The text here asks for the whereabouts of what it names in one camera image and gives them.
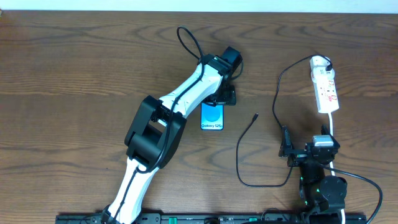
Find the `blue Galaxy smartphone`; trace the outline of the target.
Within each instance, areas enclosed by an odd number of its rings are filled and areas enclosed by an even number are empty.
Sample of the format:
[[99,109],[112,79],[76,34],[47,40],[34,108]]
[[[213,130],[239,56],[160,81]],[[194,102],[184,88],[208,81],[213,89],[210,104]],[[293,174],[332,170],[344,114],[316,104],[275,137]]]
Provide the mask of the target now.
[[205,131],[221,131],[224,128],[224,106],[201,104],[200,127]]

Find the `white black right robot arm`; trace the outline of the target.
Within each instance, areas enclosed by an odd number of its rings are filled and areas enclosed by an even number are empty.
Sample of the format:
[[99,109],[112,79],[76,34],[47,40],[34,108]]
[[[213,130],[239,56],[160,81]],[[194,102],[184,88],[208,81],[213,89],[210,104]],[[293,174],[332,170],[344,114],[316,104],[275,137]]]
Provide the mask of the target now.
[[279,156],[287,158],[289,167],[300,169],[300,197],[306,203],[304,215],[334,214],[345,208],[347,182],[342,177],[326,175],[325,169],[335,159],[340,144],[322,126],[321,134],[312,137],[303,149],[294,148],[289,130],[282,127]]

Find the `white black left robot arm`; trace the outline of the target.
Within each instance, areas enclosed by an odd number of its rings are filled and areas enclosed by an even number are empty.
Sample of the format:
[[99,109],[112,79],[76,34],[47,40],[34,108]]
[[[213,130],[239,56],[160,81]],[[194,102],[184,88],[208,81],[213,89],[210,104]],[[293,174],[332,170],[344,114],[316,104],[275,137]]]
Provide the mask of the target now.
[[222,55],[204,55],[192,75],[168,95],[147,96],[126,134],[127,167],[118,194],[101,214],[102,223],[132,223],[153,176],[178,148],[189,114],[200,104],[235,105],[230,83],[241,65],[241,53],[228,47]]

